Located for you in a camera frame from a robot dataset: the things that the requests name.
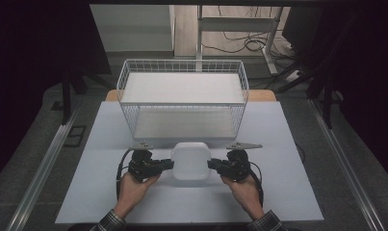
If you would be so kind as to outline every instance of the plaid sleeve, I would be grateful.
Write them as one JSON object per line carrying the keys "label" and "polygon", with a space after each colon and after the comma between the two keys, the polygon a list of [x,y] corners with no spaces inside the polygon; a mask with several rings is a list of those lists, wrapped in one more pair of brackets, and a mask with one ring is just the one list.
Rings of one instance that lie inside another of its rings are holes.
{"label": "plaid sleeve", "polygon": [[287,228],[283,226],[280,219],[274,214],[273,211],[269,211],[262,218],[255,220],[247,225],[249,231],[287,231]]}
{"label": "plaid sleeve", "polygon": [[126,222],[111,210],[91,231],[122,231],[125,225]]}

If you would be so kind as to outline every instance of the handheld controller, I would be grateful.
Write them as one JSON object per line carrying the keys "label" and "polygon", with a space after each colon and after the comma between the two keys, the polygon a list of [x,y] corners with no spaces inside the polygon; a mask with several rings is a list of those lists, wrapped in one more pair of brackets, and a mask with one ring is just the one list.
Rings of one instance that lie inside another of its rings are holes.
{"label": "handheld controller", "polygon": [[232,149],[227,153],[227,160],[219,160],[212,158],[208,161],[208,168],[214,169],[218,174],[230,178],[233,181],[241,182],[249,175],[256,182],[257,191],[259,192],[259,201],[263,207],[264,193],[262,189],[261,179],[259,180],[256,174],[250,167],[250,161],[246,153],[246,149],[260,148],[262,145],[236,142],[227,147]]}
{"label": "handheld controller", "polygon": [[140,142],[132,147],[130,147],[121,159],[121,162],[118,165],[117,175],[116,175],[116,195],[118,198],[119,190],[121,186],[121,173],[122,170],[127,168],[123,167],[125,157],[133,151],[133,156],[131,161],[128,164],[128,172],[130,172],[138,182],[142,182],[144,179],[151,176],[161,174],[164,170],[173,169],[173,161],[171,159],[164,160],[152,160],[152,153],[148,151],[153,149],[151,145],[146,144],[145,142]]}

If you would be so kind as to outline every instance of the white table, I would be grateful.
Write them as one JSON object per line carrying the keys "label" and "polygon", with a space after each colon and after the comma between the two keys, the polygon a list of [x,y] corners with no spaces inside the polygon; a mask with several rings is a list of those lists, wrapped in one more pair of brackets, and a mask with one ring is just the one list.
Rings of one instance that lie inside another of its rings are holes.
{"label": "white table", "polygon": [[[323,219],[279,102],[247,103],[237,141],[264,146],[247,153],[262,169],[266,211],[274,210],[281,220]],[[103,102],[56,223],[99,222],[115,206],[117,165],[134,143],[118,103]],[[212,157],[226,159],[223,146],[228,142],[208,144]],[[169,158],[171,149],[154,149],[152,158]],[[177,181],[165,171],[126,221],[227,223],[250,218],[215,171],[195,183]]]}

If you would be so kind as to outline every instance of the wire basket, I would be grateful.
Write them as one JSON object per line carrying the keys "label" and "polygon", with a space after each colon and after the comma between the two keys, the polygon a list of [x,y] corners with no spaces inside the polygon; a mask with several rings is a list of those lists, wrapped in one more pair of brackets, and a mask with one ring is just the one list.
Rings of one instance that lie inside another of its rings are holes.
{"label": "wire basket", "polygon": [[248,83],[241,61],[126,60],[117,98],[135,140],[233,140]]}

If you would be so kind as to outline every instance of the hand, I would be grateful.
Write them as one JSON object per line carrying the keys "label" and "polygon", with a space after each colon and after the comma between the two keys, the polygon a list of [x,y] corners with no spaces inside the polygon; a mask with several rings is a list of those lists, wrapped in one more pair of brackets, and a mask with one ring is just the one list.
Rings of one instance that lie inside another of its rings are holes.
{"label": "hand", "polygon": [[245,212],[252,220],[257,220],[265,215],[260,205],[259,192],[253,178],[249,175],[242,182],[235,182],[224,176],[220,176],[221,181],[229,186],[233,197],[242,205]]}
{"label": "hand", "polygon": [[118,202],[114,208],[116,215],[125,218],[142,201],[149,187],[157,182],[160,176],[150,177],[140,183],[129,172],[125,173],[121,178]]}

